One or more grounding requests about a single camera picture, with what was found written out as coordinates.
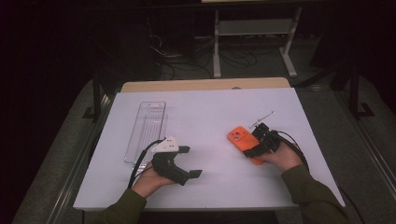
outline right hand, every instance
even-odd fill
[[[273,163],[282,173],[294,166],[303,164],[300,157],[283,142],[280,142],[275,153],[264,153],[257,158]]]

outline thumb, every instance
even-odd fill
[[[273,161],[274,160],[274,155],[273,153],[262,153],[260,156],[258,156],[257,158],[259,158],[262,161]]]

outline left hand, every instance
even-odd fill
[[[147,198],[160,187],[171,184],[175,184],[175,182],[164,176],[158,175],[157,172],[154,171],[152,163],[149,162],[146,165],[144,173],[137,179],[131,190],[143,198]]]

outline tabletop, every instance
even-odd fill
[[[311,175],[344,201],[321,154],[304,110],[293,88],[139,91],[119,93],[74,207],[102,210],[126,189],[132,166],[124,162],[135,118],[142,102],[166,102],[166,135],[191,147],[175,163],[189,170],[202,169],[185,186],[159,189],[148,198],[148,211],[274,210],[296,207],[280,172],[265,162],[255,165],[227,139],[241,125],[248,129],[258,118],[272,130],[290,134],[303,150]]]

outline wooden edge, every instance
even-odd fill
[[[135,91],[208,91],[230,89],[289,88],[284,77],[195,79],[126,82],[121,92]]]

